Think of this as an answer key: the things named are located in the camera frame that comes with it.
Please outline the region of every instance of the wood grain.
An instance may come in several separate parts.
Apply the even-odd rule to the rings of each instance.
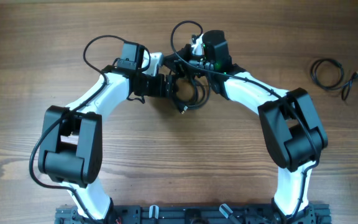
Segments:
[[[308,90],[329,138],[309,199],[329,203],[334,223],[358,223],[358,81],[344,103],[308,76],[320,57],[358,70],[358,1],[0,5],[0,223],[51,223],[56,207],[73,203],[65,191],[33,183],[28,158],[45,110],[77,99],[97,80],[81,58],[85,44],[114,34],[170,54],[171,30],[185,19],[224,30],[233,61],[259,80]],[[197,32],[179,28],[175,46]],[[120,52],[118,41],[101,40],[88,55],[103,67]],[[321,78],[331,82],[336,72],[322,67]],[[146,101],[120,104],[103,126],[99,176],[116,205],[270,201],[277,167],[255,114],[218,95],[185,114],[168,100]]]

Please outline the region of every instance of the wooden table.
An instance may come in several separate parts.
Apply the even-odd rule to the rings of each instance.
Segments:
[[[308,90],[329,139],[309,199],[329,203],[334,223],[358,223],[358,81],[343,102],[308,74],[321,57],[339,60],[347,76],[358,70],[358,1],[0,5],[0,223],[51,223],[56,207],[73,204],[64,190],[36,185],[28,160],[45,110],[74,101],[98,78],[82,61],[85,44],[114,34],[170,54],[171,30],[186,19],[224,30],[233,61],[259,80]],[[191,25],[178,29],[176,47],[195,33]],[[120,53],[119,41],[101,40],[88,55],[102,68]],[[330,66],[320,74],[326,83],[337,79]],[[146,101],[120,104],[103,126],[99,176],[116,205],[269,203],[277,166],[258,116],[215,94],[185,114],[168,100]]]

